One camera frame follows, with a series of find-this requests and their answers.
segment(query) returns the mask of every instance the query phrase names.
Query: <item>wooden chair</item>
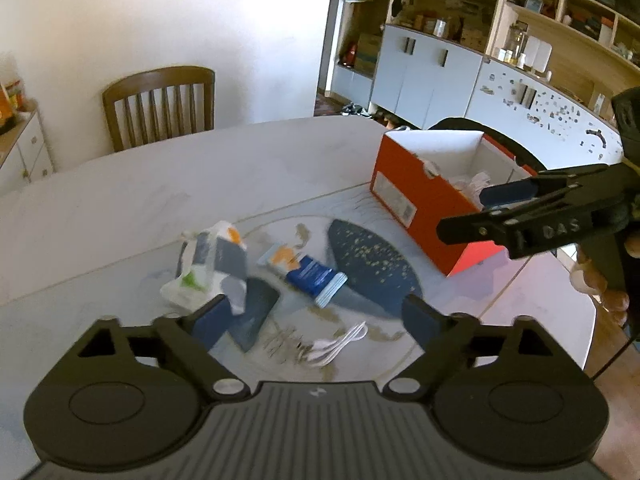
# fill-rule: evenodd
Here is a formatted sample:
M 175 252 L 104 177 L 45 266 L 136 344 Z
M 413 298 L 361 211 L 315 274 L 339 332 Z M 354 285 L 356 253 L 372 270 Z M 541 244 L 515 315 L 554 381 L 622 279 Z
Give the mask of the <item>wooden chair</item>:
M 102 93 L 113 149 L 121 152 L 141 144 L 212 130 L 215 82 L 216 74 L 208 68 L 172 66 L 130 75 L 113 83 Z M 157 100 L 161 102 L 161 121 Z M 188 124 L 182 112 L 184 102 L 189 107 Z M 121 125 L 126 136 L 121 134 Z

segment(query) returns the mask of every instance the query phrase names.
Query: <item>finger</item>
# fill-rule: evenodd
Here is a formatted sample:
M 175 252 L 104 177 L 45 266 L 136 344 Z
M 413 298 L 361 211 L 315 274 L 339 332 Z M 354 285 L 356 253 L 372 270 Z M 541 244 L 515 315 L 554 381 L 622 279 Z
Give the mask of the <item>finger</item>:
M 579 264 L 586 264 L 591 261 L 591 258 L 584 253 L 580 245 L 578 245 L 578 253 L 577 253 L 576 259 Z
M 619 326 L 623 326 L 626 323 L 626 312 L 612 312 L 611 317 Z
M 630 256 L 640 258 L 640 232 L 636 232 L 626 239 L 625 248 Z
M 607 280 L 593 263 L 576 264 L 569 274 L 574 289 L 583 294 L 595 296 L 607 290 Z
M 607 279 L 594 266 L 587 264 L 584 269 L 584 283 L 593 290 L 597 290 L 596 294 L 602 294 L 607 290 Z
M 629 308 L 629 295 L 622 290 L 607 290 L 600 297 L 602 306 L 609 312 L 625 312 Z

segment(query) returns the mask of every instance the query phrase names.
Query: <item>white wall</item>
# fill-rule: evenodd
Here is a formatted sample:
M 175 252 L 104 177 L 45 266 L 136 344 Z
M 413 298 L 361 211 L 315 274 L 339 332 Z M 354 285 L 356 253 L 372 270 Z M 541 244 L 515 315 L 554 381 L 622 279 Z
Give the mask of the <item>white wall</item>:
M 52 158 L 66 170 L 112 150 L 102 90 L 160 66 L 216 71 L 216 128 L 311 116 L 328 4 L 0 0 L 0 64 L 39 102 Z
M 342 8 L 344 0 L 330 0 L 329 12 L 324 30 L 324 45 L 322 46 L 322 59 L 320 62 L 320 75 L 318 88 L 327 90 L 331 88 L 331 79 L 337 58 L 338 36 L 342 21 Z

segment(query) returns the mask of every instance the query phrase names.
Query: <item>white cable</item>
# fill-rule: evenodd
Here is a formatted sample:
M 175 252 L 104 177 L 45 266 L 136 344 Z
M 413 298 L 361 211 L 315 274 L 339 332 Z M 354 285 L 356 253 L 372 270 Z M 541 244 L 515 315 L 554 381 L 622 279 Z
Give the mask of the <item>white cable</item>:
M 318 339 L 311 346 L 300 353 L 300 360 L 308 366 L 322 367 L 335 359 L 340 351 L 351 341 L 359 341 L 369 331 L 366 322 L 353 326 L 345 335 L 338 339 Z

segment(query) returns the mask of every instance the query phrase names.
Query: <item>orange shoe box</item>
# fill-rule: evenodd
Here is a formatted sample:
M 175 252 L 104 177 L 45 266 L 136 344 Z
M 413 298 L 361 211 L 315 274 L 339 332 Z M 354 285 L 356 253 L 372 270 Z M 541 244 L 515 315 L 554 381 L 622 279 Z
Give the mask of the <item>orange shoe box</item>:
M 489 185 L 535 174 L 482 132 L 428 130 L 388 132 L 380 143 L 370 190 L 446 276 L 498 253 L 492 241 L 448 246 L 436 234 L 440 219 L 480 211 L 449 180 L 484 171 Z

